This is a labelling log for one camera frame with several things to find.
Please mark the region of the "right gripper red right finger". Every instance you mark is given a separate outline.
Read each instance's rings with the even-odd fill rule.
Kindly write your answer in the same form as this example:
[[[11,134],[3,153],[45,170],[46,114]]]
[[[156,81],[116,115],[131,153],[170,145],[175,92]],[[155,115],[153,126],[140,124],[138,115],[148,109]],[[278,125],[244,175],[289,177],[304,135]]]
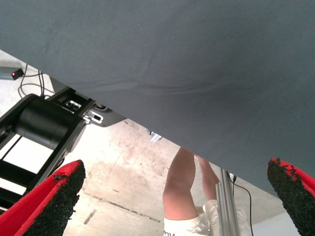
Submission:
[[[271,158],[267,178],[301,236],[315,234],[315,178],[297,166]]]

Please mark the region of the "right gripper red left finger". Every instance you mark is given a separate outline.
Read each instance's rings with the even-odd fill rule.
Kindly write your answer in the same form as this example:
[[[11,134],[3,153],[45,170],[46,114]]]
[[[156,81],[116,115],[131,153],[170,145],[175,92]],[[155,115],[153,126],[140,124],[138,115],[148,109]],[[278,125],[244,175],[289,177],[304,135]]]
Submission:
[[[2,236],[61,236],[86,177],[82,160],[70,162],[0,216]]]

